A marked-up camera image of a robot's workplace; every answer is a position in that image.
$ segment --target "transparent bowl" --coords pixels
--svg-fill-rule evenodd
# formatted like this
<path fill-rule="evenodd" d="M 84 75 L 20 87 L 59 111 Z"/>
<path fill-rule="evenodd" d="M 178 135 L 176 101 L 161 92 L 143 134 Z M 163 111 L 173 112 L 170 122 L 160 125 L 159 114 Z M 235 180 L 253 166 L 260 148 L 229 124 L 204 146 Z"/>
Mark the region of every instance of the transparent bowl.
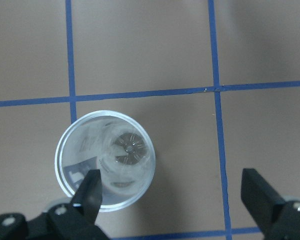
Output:
<path fill-rule="evenodd" d="M 55 152 L 55 174 L 72 197 L 91 169 L 100 169 L 100 212 L 123 209 L 148 189 L 156 167 L 155 149 L 143 127 L 120 112 L 84 115 L 62 135 Z"/>

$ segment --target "screw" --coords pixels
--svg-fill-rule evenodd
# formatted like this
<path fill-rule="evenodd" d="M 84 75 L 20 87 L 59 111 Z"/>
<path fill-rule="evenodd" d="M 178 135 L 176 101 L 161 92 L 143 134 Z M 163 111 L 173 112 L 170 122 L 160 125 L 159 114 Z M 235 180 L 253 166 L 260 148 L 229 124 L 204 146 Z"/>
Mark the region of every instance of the screw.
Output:
<path fill-rule="evenodd" d="M 298 212 L 300 212 L 300 202 L 295 202 L 294 204 L 293 204 L 293 208 L 294 209 L 296 209 Z"/>
<path fill-rule="evenodd" d="M 4 227 L 8 227 L 8 226 L 14 224 L 15 221 L 16 221 L 15 217 L 11 215 L 11 216 L 7 217 L 5 220 L 3 220 L 1 224 Z"/>
<path fill-rule="evenodd" d="M 61 205 L 54 211 L 54 213 L 57 215 L 62 215 L 65 214 L 66 212 L 67 212 L 67 208 L 65 207 L 65 205 Z"/>

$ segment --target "plastic container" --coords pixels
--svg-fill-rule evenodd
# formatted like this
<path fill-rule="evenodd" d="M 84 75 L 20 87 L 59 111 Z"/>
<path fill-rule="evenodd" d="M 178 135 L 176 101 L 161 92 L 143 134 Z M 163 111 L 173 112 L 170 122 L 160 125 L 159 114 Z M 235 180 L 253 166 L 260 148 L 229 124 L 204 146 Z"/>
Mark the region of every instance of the plastic container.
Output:
<path fill-rule="evenodd" d="M 90 169 L 100 169 L 100 212 L 137 201 L 148 189 L 155 167 L 155 150 L 146 131 L 116 111 L 95 111 L 79 118 L 64 132 L 55 152 L 55 174 L 68 197 Z"/>

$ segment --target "round container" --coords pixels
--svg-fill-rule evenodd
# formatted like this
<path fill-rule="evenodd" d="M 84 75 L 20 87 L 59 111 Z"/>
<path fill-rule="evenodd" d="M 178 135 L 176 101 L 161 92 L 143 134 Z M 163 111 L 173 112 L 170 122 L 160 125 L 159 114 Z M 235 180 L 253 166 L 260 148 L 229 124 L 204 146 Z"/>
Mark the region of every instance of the round container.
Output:
<path fill-rule="evenodd" d="M 62 135 L 55 152 L 55 174 L 72 197 L 87 172 L 100 169 L 100 212 L 123 209 L 148 189 L 156 155 L 143 127 L 120 112 L 101 110 L 75 121 Z"/>

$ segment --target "silver screw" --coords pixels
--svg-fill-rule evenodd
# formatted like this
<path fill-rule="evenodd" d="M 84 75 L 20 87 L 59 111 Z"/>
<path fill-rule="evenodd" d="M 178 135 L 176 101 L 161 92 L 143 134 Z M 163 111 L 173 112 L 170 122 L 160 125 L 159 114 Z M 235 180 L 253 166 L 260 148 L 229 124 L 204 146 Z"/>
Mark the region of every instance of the silver screw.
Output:
<path fill-rule="evenodd" d="M 298 212 L 300 212 L 300 202 L 296 201 L 296 202 L 293 204 L 293 208 L 295 208 Z"/>
<path fill-rule="evenodd" d="M 4 227 L 8 227 L 8 226 L 14 224 L 15 221 L 16 221 L 15 217 L 11 215 L 11 216 L 7 217 L 5 220 L 3 220 L 1 224 Z"/>
<path fill-rule="evenodd" d="M 60 207 L 58 207 L 54 213 L 57 214 L 57 215 L 62 215 L 62 214 L 65 214 L 67 212 L 67 208 L 65 207 L 65 205 L 62 205 Z"/>

